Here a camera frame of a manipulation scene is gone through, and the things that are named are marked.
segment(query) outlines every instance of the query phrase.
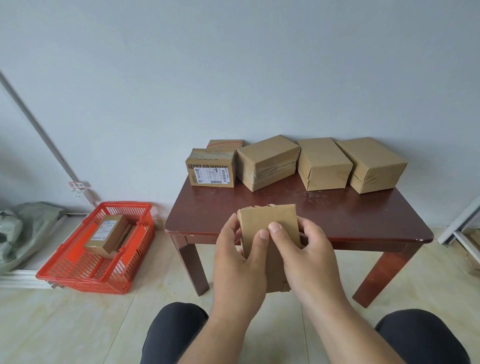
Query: dark red table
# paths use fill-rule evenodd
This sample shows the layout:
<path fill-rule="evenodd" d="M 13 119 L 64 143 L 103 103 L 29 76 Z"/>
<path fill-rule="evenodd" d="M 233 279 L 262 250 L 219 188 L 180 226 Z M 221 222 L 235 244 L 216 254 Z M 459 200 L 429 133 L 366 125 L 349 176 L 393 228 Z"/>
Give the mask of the dark red table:
<path fill-rule="evenodd" d="M 353 299 L 367 307 L 425 243 L 432 231 L 396 189 L 358 194 L 353 188 L 305 191 L 295 173 L 251 192 L 239 180 L 235 188 L 191 186 L 187 178 L 165 223 L 198 295 L 208 281 L 195 244 L 215 244 L 223 225 L 238 209 L 267 204 L 296 204 L 297 215 L 321 226 L 334 249 L 384 252 Z"/>

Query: tiled floor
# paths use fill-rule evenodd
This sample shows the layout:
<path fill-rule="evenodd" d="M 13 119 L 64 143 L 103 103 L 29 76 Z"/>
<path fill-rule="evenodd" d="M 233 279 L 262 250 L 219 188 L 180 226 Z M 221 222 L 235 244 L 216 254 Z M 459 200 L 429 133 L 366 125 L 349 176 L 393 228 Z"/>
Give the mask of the tiled floor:
<path fill-rule="evenodd" d="M 198 246 L 212 280 L 214 246 Z M 380 253 L 337 252 L 345 290 L 353 294 Z M 368 309 L 374 325 L 385 314 L 423 308 L 437 314 L 480 363 L 480 278 L 462 270 L 461 248 L 424 246 Z M 0 289 L 0 363 L 138 363 L 150 323 L 174 301 L 206 311 L 168 236 L 158 232 L 131 291 L 124 296 L 71 290 Z M 291 293 L 271 293 L 246 335 L 241 363 L 327 363 L 313 326 Z"/>

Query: white wall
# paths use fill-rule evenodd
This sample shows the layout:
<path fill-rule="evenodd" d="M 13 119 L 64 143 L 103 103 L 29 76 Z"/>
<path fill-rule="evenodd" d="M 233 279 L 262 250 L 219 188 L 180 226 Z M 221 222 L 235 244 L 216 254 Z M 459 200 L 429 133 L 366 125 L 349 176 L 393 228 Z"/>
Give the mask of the white wall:
<path fill-rule="evenodd" d="M 18 0 L 0 68 L 104 200 L 173 205 L 209 138 L 370 135 L 428 223 L 479 193 L 477 1 Z"/>
<path fill-rule="evenodd" d="M 76 206 L 69 181 L 68 174 L 0 86 L 0 209 L 46 201 L 88 210 L 89 206 Z"/>

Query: wall switch plate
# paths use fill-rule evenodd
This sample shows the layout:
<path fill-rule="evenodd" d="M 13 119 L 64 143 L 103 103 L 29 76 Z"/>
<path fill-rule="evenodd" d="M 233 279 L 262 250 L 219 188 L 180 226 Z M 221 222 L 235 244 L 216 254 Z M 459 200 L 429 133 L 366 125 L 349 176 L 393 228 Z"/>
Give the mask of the wall switch plate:
<path fill-rule="evenodd" d="M 95 199 L 88 188 L 84 188 L 82 190 L 71 190 L 70 192 L 75 196 L 77 201 L 84 205 L 93 205 L 95 202 Z"/>

